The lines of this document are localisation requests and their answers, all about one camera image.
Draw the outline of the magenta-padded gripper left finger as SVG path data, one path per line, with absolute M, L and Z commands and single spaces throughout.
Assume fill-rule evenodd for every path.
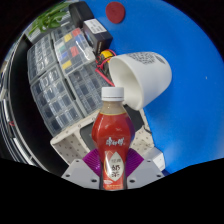
M 89 189 L 100 188 L 101 162 L 98 150 L 90 151 L 83 159 L 75 159 L 62 178 Z

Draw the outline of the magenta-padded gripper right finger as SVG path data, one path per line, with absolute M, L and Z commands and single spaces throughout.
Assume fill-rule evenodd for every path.
M 164 156 L 157 148 L 152 148 L 143 155 L 130 149 L 125 166 L 127 188 L 140 188 L 159 180 L 163 177 L 164 169 Z

